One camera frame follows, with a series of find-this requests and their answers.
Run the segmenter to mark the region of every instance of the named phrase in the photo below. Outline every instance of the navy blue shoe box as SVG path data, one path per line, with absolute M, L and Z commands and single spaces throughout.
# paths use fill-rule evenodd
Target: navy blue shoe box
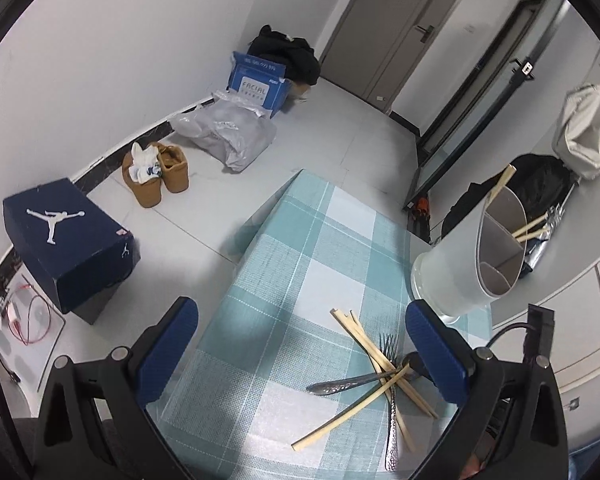
M 5 198 L 2 209 L 13 247 L 45 294 L 93 324 L 140 258 L 131 232 L 66 178 Z

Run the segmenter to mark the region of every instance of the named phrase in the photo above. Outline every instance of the brown shoe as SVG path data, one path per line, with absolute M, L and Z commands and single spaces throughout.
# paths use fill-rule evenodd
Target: brown shoe
M 160 192 L 160 179 L 152 178 L 144 184 L 138 184 L 131 180 L 129 175 L 129 168 L 134 163 L 134 158 L 131 156 L 131 152 L 125 155 L 122 160 L 122 178 L 125 184 L 129 186 L 131 191 L 134 192 L 136 200 L 142 207 L 153 207 L 160 203 L 162 200 L 162 193 Z
M 179 146 L 165 146 L 152 142 L 158 148 L 158 162 L 164 185 L 172 193 L 180 193 L 189 187 L 189 165 Z

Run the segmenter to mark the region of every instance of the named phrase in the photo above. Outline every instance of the black bag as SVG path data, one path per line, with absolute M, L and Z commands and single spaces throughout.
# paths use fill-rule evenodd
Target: black bag
M 516 173 L 507 187 L 520 200 L 528 221 L 561 203 L 573 183 L 573 173 L 555 156 L 526 153 L 515 158 L 511 164 L 516 168 Z M 487 195 L 501 174 L 492 176 L 482 184 L 469 184 L 468 191 L 460 197 L 442 222 L 443 238 Z
M 296 83 L 311 86 L 320 77 L 320 63 L 314 50 L 304 38 L 289 38 L 281 32 L 271 30 L 270 25 L 260 29 L 258 37 L 251 41 L 247 54 L 261 57 L 286 66 L 285 77 Z

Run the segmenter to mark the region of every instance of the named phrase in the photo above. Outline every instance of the table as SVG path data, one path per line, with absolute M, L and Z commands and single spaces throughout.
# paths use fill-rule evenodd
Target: table
M 430 247 L 343 190 L 304 170 L 234 238 L 244 256 L 199 345 L 168 396 L 152 408 L 176 455 L 214 478 L 408 478 L 448 424 L 446 404 L 424 378 L 413 386 L 440 418 L 398 391 L 418 451 L 400 450 L 384 470 L 384 396 L 315 444 L 290 444 L 321 426 L 376 384 L 329 397 L 304 391 L 317 381 L 369 373 L 367 355 L 331 317 L 353 310 L 369 337 L 399 334 L 413 299 L 410 270 Z M 488 307 L 454 325 L 472 347 L 490 338 Z

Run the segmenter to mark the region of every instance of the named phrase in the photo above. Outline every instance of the white bag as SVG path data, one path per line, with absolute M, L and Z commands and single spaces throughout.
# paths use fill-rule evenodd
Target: white bag
M 179 134 L 234 171 L 242 171 L 276 137 L 269 111 L 247 101 L 235 91 L 216 91 L 215 102 L 169 120 Z
M 554 152 L 582 178 L 600 174 L 600 123 L 591 124 L 600 106 L 600 85 L 584 85 L 567 94 L 554 137 Z

